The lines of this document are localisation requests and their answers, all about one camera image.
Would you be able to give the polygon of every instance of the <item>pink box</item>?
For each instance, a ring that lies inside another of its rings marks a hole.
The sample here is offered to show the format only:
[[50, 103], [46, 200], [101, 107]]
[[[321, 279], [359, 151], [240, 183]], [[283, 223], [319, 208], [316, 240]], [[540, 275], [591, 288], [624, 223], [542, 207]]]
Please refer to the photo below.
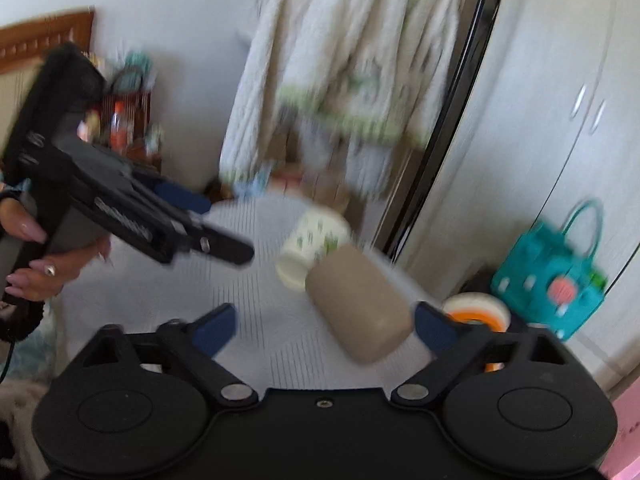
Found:
[[615, 402], [618, 433], [600, 472], [611, 480], [640, 478], [640, 380]]

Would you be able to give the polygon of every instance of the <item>white wardrobe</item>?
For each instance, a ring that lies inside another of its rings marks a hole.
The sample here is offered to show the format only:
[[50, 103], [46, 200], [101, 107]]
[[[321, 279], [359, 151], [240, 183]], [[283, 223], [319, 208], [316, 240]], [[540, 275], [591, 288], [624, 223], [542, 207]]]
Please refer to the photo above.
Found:
[[[606, 302], [569, 341], [603, 388], [640, 362], [640, 0], [503, 0], [478, 80], [399, 260], [443, 299], [542, 215], [598, 197]], [[577, 247], [591, 243], [581, 221]]]

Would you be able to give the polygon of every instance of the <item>teal object on nightstand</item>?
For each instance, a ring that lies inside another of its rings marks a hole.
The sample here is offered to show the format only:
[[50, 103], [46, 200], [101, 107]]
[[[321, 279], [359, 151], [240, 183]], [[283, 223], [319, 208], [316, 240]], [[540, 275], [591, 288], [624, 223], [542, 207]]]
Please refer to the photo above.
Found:
[[[566, 236], [588, 209], [596, 211], [596, 234], [591, 251], [583, 255], [576, 253]], [[547, 325], [559, 339], [569, 339], [604, 301], [606, 280], [593, 266], [603, 217], [602, 204], [588, 200], [562, 230], [537, 222], [519, 238], [496, 272], [494, 294], [527, 323]]]

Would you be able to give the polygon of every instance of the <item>white wall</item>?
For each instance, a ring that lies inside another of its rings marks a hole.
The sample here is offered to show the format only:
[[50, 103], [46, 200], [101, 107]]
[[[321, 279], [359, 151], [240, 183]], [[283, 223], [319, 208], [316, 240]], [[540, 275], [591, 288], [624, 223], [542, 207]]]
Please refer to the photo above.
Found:
[[220, 147], [247, 50], [236, 37], [256, 0], [0, 0], [0, 26], [95, 6], [94, 51], [148, 50], [159, 79], [153, 115], [168, 133], [168, 173], [199, 187], [218, 170]]

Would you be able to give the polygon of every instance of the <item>white tablecloth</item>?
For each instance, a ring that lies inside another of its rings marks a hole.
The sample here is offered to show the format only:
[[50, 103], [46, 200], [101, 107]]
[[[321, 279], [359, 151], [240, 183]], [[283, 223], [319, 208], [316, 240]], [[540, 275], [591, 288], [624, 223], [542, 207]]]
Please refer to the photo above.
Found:
[[[62, 295], [66, 350], [75, 356], [105, 324], [152, 332], [170, 319], [192, 321], [222, 303], [238, 310], [236, 337], [216, 360], [261, 395], [267, 387], [341, 389], [381, 386], [387, 394], [428, 364], [430, 354], [412, 335], [373, 366], [353, 362], [329, 333], [306, 294], [282, 285], [274, 259], [298, 219], [304, 200], [265, 195], [215, 206], [207, 221], [250, 238], [255, 260], [238, 270], [196, 254], [161, 266], [114, 240], [111, 264], [93, 262]], [[366, 253], [413, 305], [427, 295], [378, 253]]]

